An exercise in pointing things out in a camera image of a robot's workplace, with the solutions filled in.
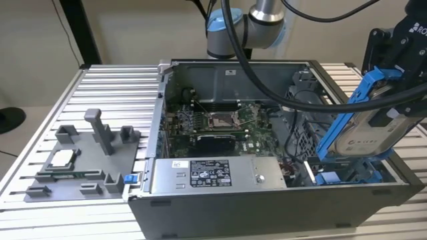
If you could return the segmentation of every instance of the wall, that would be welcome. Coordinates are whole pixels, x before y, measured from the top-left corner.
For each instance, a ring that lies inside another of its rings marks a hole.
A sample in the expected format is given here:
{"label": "wall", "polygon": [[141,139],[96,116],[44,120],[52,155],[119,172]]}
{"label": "wall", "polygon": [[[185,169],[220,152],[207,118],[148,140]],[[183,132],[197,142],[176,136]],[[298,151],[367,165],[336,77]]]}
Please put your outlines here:
{"label": "wall", "polygon": [[[253,2],[231,1],[244,12]],[[302,0],[300,9],[320,17],[336,16],[362,2],[366,0]],[[204,21],[189,1],[83,0],[83,3],[105,64],[156,64],[161,58],[205,58]],[[348,20],[327,25],[295,18],[284,57],[360,62],[371,28],[392,26],[402,18],[404,3],[382,0]],[[0,107],[52,105],[77,71],[77,63],[51,0],[1,2],[0,55]],[[253,51],[256,59],[273,57],[271,50]]]}
{"label": "wall", "polygon": [[[367,0],[302,0],[298,7],[306,14],[330,18],[347,13]],[[374,28],[392,28],[404,18],[406,0],[382,0],[350,18],[318,23],[296,17],[284,57],[316,59],[323,63],[352,62],[362,67]]]}
{"label": "wall", "polygon": [[77,63],[51,1],[1,1],[3,105],[52,105],[76,71]]}

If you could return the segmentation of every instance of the black cable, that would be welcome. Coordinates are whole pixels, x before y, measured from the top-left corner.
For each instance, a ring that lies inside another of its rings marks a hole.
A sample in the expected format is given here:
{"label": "black cable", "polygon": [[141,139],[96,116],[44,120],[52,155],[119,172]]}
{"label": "black cable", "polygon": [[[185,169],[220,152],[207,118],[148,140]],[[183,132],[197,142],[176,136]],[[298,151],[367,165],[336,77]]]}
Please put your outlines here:
{"label": "black cable", "polygon": [[208,36],[209,18],[211,18],[212,9],[213,9],[213,6],[216,4],[216,1],[217,0],[209,0],[208,4],[207,4],[207,14],[205,14],[205,20],[204,20],[204,33],[205,33],[205,36]]}
{"label": "black cable", "polygon": [[188,1],[191,1],[195,4],[204,20],[207,20],[207,12],[205,12],[205,9],[203,8],[200,0],[188,0]]}
{"label": "black cable", "polygon": [[328,127],[331,127],[331,123],[328,123],[328,122],[323,122],[323,121],[311,121],[311,120],[306,120],[304,121],[306,123],[310,123],[310,124],[318,124],[319,126],[320,126],[320,128],[327,132],[330,129],[328,128],[326,128],[326,126],[324,125],[327,125]]}
{"label": "black cable", "polygon": [[0,150],[0,153],[7,154],[7,155],[11,155],[12,157],[16,157],[16,158],[19,157],[17,155],[15,155],[15,154],[12,154],[12,153],[9,153],[9,152],[7,152],[7,151],[1,151],[1,150]]}
{"label": "black cable", "polygon": [[291,128],[288,130],[288,136],[287,136],[287,139],[285,139],[285,142],[284,142],[284,153],[285,155],[291,158],[291,160],[293,162],[298,162],[300,164],[304,164],[304,162],[302,160],[299,160],[296,158],[295,155],[292,155],[288,151],[288,145],[289,145],[289,141],[291,141],[291,138],[292,138],[292,135],[295,133],[295,127],[296,127],[296,121],[298,121],[298,118],[299,118],[299,111],[293,111],[293,118],[292,118],[292,125],[291,125]]}
{"label": "black cable", "polygon": [[320,18],[320,17],[315,17],[311,16],[303,12],[300,12],[299,10],[296,10],[292,5],[288,3],[287,0],[281,0],[281,3],[284,4],[285,8],[295,13],[298,16],[300,16],[302,18],[311,20],[314,22],[318,23],[334,23],[338,22],[348,17],[351,17],[352,15],[355,15],[358,12],[360,12],[363,9],[366,9],[368,6],[371,6],[372,4],[378,3],[380,0],[370,0],[367,3],[364,3],[363,5],[360,5],[358,8],[355,8],[354,10],[351,10],[350,12],[347,12],[346,14],[336,16],[336,17],[331,17],[331,18]]}
{"label": "black cable", "polygon": [[328,125],[331,126],[332,124],[324,121],[311,121],[311,120],[306,120],[306,123],[311,123],[311,124],[319,124],[319,125]]}
{"label": "black cable", "polygon": [[69,48],[71,48],[71,52],[72,52],[73,58],[75,58],[75,60],[76,60],[76,62],[77,62],[77,66],[80,67],[80,61],[79,61],[79,58],[77,58],[77,56],[76,56],[76,52],[75,52],[73,45],[72,45],[72,40],[71,40],[68,31],[67,31],[65,26],[64,26],[64,23],[63,23],[63,19],[61,19],[60,13],[59,13],[59,9],[57,9],[57,7],[56,7],[55,1],[51,0],[51,2],[52,2],[52,4],[53,4],[53,8],[55,8],[56,16],[57,16],[57,19],[59,19],[59,22],[60,22],[60,25],[61,25],[61,29],[64,29],[64,32],[65,32],[65,34],[67,34],[68,45],[69,45]]}
{"label": "black cable", "polygon": [[394,94],[380,99],[375,99],[375,100],[370,100],[359,103],[323,105],[323,104],[311,104],[311,103],[298,102],[298,101],[283,98],[280,95],[277,95],[273,91],[271,91],[265,87],[265,85],[260,81],[259,77],[256,76],[251,68],[251,65],[248,63],[244,51],[241,49],[241,46],[237,40],[239,38],[236,34],[236,29],[233,26],[229,0],[220,0],[220,1],[221,1],[221,12],[224,16],[227,33],[228,33],[236,58],[241,65],[241,69],[248,79],[251,80],[256,88],[260,90],[260,92],[284,107],[299,110],[299,111],[330,113],[330,114],[356,113],[356,112],[364,112],[364,111],[392,107],[411,100],[419,99],[424,97],[424,95],[427,94],[427,83],[423,83],[422,85],[411,88],[410,90],[400,92],[399,94]]}

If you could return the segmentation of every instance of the blue tab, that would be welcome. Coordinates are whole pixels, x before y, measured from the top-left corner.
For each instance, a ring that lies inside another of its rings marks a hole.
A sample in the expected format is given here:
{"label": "blue tab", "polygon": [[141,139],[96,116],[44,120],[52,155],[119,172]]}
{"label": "blue tab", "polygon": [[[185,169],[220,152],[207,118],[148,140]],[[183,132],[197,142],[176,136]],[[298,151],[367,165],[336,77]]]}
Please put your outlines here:
{"label": "blue tab", "polygon": [[139,176],[133,174],[128,174],[124,176],[123,180],[124,184],[137,184],[139,183]]}

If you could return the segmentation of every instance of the warning label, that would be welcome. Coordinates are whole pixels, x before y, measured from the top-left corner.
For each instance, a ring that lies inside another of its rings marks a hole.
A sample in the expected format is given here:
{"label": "warning label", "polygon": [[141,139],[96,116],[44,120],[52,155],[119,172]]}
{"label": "warning label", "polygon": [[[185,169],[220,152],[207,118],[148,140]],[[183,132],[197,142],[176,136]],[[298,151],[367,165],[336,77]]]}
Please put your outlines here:
{"label": "warning label", "polygon": [[189,161],[189,185],[197,187],[229,187],[232,174],[228,160]]}

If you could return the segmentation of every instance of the motherboard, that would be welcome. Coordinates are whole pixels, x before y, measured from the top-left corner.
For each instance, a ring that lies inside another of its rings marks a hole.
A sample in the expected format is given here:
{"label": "motherboard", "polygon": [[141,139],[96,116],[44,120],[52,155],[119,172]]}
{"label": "motherboard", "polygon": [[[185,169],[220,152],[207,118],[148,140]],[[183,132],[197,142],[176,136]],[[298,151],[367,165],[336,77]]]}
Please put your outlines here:
{"label": "motherboard", "polygon": [[167,111],[171,158],[256,155],[283,157],[269,114],[260,102],[172,104]]}

